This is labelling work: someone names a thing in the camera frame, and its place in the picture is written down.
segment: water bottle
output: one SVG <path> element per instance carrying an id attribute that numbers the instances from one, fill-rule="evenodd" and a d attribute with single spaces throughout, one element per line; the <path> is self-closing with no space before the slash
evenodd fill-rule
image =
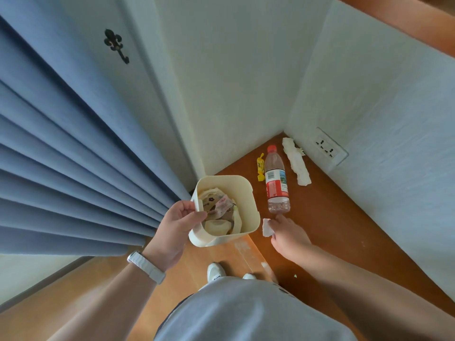
<path id="1" fill-rule="evenodd" d="M 277 147 L 272 144 L 267 148 L 265 158 L 265 183 L 267 185 L 268 210 L 270 213 L 282 214 L 291 210 L 287 192 L 286 174 Z"/>

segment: person's right arm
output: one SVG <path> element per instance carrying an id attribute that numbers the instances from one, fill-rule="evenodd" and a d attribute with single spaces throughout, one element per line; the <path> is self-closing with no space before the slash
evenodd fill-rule
<path id="1" fill-rule="evenodd" d="M 387 279 L 311 244 L 291 219 L 270 221 L 272 245 L 311 274 L 369 340 L 455 340 L 455 318 Z"/>

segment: cream trash bin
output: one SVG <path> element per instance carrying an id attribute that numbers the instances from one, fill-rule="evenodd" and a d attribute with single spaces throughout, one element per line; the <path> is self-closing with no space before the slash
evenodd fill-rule
<path id="1" fill-rule="evenodd" d="M 235 200 L 238 207 L 240 219 L 242 219 L 242 229 L 235 235 L 215 236 L 209 234 L 202 224 L 196 225 L 190 231 L 190 241 L 199 247 L 213 246 L 221 243 L 227 243 L 236 238 L 243 237 L 258 229 L 261 223 L 256 201 L 254 201 L 253 187 L 248 179 L 242 176 L 207 176 L 199 180 L 194 190 L 191 201 L 197 211 L 203 211 L 202 200 L 198 199 L 198 194 L 208 189 L 219 188 L 230 199 Z"/>

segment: bottle bottom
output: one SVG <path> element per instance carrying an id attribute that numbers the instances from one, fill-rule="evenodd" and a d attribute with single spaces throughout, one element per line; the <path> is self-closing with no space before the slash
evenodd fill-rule
<path id="1" fill-rule="evenodd" d="M 268 211 L 274 214 L 283 214 L 291 210 L 288 197 L 272 197 L 268 200 Z"/>

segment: white watch strap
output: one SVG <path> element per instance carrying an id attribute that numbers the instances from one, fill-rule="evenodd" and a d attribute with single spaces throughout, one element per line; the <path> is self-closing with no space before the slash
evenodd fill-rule
<path id="1" fill-rule="evenodd" d="M 135 251 L 128 256 L 128 262 L 134 263 L 140 269 L 145 271 L 150 278 L 155 281 L 158 285 L 161 284 L 166 277 L 166 273 L 163 273 L 161 270 L 156 268 L 153 264 L 150 263 L 144 256 L 139 252 Z"/>

